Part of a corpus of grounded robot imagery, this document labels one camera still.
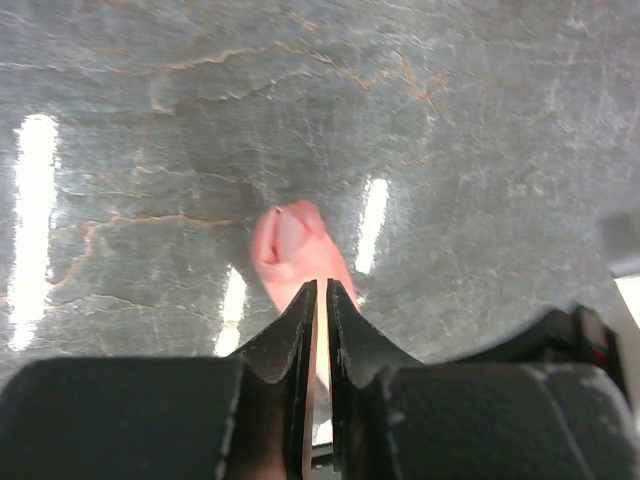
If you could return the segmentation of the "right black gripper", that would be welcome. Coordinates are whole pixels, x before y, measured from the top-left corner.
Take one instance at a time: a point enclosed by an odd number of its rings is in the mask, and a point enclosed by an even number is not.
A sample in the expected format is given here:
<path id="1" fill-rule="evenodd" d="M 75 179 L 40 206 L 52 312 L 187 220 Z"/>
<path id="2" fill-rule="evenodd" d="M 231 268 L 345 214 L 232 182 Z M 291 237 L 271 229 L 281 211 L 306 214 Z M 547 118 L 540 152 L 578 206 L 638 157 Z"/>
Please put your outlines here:
<path id="1" fill-rule="evenodd" d="M 458 363 L 583 363 L 602 369 L 628 393 L 618 335 L 599 314 L 576 304 L 569 312 L 549 308 L 530 326 Z"/>

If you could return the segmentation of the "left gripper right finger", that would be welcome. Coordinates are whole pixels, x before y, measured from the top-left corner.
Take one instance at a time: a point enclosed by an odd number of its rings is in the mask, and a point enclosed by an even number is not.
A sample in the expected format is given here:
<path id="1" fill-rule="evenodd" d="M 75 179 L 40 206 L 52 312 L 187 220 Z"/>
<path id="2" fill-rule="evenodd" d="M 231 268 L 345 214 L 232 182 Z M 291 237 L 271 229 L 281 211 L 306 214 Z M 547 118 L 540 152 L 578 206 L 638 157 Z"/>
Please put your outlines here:
<path id="1" fill-rule="evenodd" d="M 333 463 L 344 479 L 393 479 L 384 376 L 420 366 L 364 318 L 338 280 L 326 293 Z"/>

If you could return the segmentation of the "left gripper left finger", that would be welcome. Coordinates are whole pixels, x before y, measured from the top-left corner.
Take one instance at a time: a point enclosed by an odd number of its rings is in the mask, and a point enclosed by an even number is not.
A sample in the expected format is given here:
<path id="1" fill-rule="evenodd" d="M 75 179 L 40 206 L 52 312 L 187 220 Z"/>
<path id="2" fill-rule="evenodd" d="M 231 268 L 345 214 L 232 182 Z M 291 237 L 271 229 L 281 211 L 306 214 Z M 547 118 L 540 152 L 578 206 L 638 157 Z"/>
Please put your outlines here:
<path id="1" fill-rule="evenodd" d="M 316 376 L 315 280 L 236 350 L 242 382 L 225 457 L 226 479 L 308 479 Z"/>

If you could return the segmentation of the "light pink satin napkin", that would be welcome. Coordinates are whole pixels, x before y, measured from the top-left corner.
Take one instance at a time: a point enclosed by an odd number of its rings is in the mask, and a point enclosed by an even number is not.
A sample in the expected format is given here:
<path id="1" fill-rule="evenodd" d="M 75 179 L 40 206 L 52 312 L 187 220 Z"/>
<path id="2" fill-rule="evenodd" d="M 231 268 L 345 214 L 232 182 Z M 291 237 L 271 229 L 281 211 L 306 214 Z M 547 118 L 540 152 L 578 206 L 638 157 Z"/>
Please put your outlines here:
<path id="1" fill-rule="evenodd" d="M 269 209 L 256 226 L 251 256 L 256 272 L 279 312 L 286 310 L 304 283 L 317 282 L 316 375 L 328 388 L 327 281 L 340 281 L 352 302 L 355 305 L 359 302 L 345 261 L 316 206 L 301 200 Z"/>

